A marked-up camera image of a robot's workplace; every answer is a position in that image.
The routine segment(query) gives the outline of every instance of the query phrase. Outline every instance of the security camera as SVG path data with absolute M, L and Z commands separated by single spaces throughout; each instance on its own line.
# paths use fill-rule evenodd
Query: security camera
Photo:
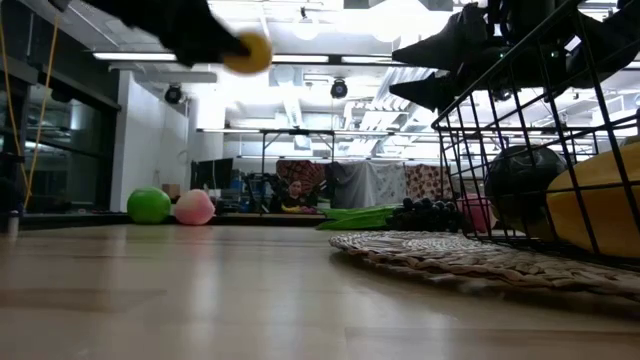
M 344 82 L 344 79 L 335 79 L 333 81 L 333 85 L 331 86 L 331 97 L 334 99 L 342 99 L 347 96 L 347 92 L 349 89 L 347 88 L 347 84 Z
M 180 84 L 169 85 L 169 89 L 164 94 L 164 100 L 171 105 L 178 105 L 184 101 L 184 93 Z

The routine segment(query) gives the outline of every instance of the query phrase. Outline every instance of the colorful curtain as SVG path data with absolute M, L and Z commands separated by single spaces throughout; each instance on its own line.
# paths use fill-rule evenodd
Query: colorful curtain
M 453 190 L 449 182 L 449 170 L 439 166 L 406 166 L 408 197 L 413 201 L 452 199 Z
M 294 181 L 300 181 L 303 194 L 310 194 L 314 187 L 320 186 L 325 182 L 324 168 L 324 164 L 314 164 L 309 160 L 279 160 L 276 163 L 278 176 L 289 184 Z

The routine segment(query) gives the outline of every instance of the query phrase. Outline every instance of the patterned fabric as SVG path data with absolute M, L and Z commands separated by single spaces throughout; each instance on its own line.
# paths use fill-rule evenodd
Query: patterned fabric
M 314 164 L 309 160 L 289 161 L 279 160 L 276 163 L 276 172 L 280 178 L 291 184 L 300 181 L 302 193 L 310 194 L 311 190 L 326 180 L 325 165 Z
M 406 167 L 407 196 L 413 201 L 452 199 L 449 170 L 439 166 L 415 165 Z
M 375 181 L 375 204 L 399 204 L 407 196 L 407 182 L 402 164 L 379 165 L 367 163 Z

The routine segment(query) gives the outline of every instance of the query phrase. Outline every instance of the wooden floor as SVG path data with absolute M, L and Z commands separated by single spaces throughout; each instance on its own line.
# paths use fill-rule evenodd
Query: wooden floor
M 328 236 L 114 226 L 4 239 L 0 359 L 640 358 L 628 300 L 407 281 Z

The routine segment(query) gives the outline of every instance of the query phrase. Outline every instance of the white wall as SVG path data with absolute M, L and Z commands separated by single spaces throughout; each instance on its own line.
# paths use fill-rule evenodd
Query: white wall
M 180 184 L 187 189 L 187 131 L 189 120 L 135 82 L 131 72 L 120 74 L 111 210 L 126 211 L 135 189 Z

